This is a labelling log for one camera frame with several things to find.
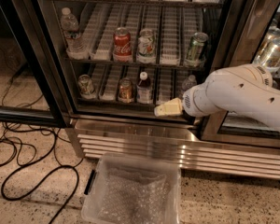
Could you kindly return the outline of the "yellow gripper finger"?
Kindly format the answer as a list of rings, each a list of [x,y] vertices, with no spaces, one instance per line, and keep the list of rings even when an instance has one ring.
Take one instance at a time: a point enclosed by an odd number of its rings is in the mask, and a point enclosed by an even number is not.
[[[154,115],[156,117],[178,116],[183,111],[182,102],[179,98],[174,98],[162,105],[154,108]]]

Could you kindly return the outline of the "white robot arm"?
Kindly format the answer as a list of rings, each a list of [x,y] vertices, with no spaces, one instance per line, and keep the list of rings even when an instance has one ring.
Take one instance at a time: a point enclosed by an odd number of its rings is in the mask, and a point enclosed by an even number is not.
[[[196,85],[154,108],[157,117],[205,117],[219,111],[235,112],[280,132],[280,90],[271,73],[258,64],[244,64],[212,72]]]

